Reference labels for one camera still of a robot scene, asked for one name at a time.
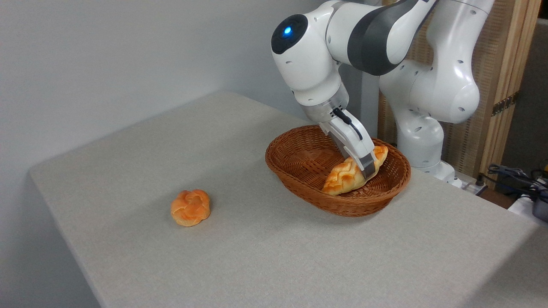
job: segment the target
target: blue light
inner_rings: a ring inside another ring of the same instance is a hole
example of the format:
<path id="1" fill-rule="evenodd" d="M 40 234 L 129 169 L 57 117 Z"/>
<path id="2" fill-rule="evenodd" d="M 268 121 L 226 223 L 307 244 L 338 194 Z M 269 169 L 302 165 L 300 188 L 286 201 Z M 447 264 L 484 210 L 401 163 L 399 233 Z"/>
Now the blue light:
<path id="1" fill-rule="evenodd" d="M 287 26 L 283 30 L 282 38 L 288 38 L 288 37 L 291 37 L 291 35 L 293 35 L 293 29 L 291 28 L 291 26 Z"/>

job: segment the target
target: black cable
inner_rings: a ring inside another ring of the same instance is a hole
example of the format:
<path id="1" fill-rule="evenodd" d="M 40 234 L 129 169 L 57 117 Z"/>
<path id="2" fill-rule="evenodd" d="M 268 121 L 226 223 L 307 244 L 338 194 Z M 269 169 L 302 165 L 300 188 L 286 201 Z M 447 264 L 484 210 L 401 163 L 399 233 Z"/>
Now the black cable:
<path id="1" fill-rule="evenodd" d="M 489 180 L 489 181 L 491 181 L 491 182 L 494 182 L 495 184 L 498 184 L 498 185 L 500 185 L 500 186 L 502 186 L 502 187 L 504 187 L 504 188 L 506 188 L 506 189 L 514 190 L 514 191 L 520 192 L 520 193 L 523 194 L 523 195 L 528 195 L 528 196 L 534 197 L 535 199 L 536 199 L 536 198 L 539 198 L 539 199 L 541 199 L 542 201 L 548 203 L 548 199 L 545 197 L 545 195 L 543 195 L 542 193 L 539 193 L 539 192 L 538 192 L 538 188 L 535 187 L 535 186 L 532 187 L 532 188 L 529 189 L 529 190 L 524 190 L 524 189 L 519 189 L 519 188 L 516 188 L 516 187 L 507 186 L 507 185 L 505 185 L 505 184 L 503 184 L 503 183 L 501 183 L 501 182 L 499 182 L 499 181 L 497 181 L 497 180 L 494 180 L 494 179 L 492 179 L 492 178 L 486 176 L 486 175 L 483 174 L 483 173 L 480 173 L 479 175 L 482 176 L 484 179 L 487 179 L 487 180 Z"/>

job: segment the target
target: white wall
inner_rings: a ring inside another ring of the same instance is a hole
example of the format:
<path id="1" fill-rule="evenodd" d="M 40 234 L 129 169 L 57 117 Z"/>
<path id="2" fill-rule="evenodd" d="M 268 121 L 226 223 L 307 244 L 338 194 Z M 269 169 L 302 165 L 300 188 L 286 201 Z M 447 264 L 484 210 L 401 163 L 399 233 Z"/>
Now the white wall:
<path id="1" fill-rule="evenodd" d="M 270 36 L 318 0 L 0 0 L 0 306 L 97 306 L 28 169 L 219 89 L 303 116 Z"/>

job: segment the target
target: bread roll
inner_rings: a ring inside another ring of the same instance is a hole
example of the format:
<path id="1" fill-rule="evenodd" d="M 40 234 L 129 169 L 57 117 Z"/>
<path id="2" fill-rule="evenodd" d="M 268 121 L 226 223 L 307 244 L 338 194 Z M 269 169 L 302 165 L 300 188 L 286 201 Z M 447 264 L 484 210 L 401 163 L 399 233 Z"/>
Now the bread roll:
<path id="1" fill-rule="evenodd" d="M 358 165 L 352 159 L 347 158 L 343 163 L 333 167 L 327 176 L 326 183 L 323 185 L 322 191 L 328 195 L 336 196 L 341 193 L 349 192 L 358 189 L 365 185 L 368 180 L 372 179 L 379 172 L 380 166 L 388 156 L 388 147 L 385 145 L 376 146 L 373 150 L 375 154 L 375 173 L 369 179 L 365 179 Z"/>
<path id="2" fill-rule="evenodd" d="M 181 226 L 190 227 L 209 217 L 209 196 L 203 190 L 183 190 L 173 200 L 171 215 Z"/>

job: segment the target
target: table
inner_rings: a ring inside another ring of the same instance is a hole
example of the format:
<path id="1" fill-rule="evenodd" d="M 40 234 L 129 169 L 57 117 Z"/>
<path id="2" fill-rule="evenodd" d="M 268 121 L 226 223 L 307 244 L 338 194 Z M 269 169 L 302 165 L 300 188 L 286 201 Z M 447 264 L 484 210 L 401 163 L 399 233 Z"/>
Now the table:
<path id="1" fill-rule="evenodd" d="M 431 176 L 362 218 L 292 195 L 264 153 L 304 124 L 221 92 L 30 173 L 103 307 L 548 305 L 548 230 Z M 212 213 L 181 227 L 192 189 Z"/>

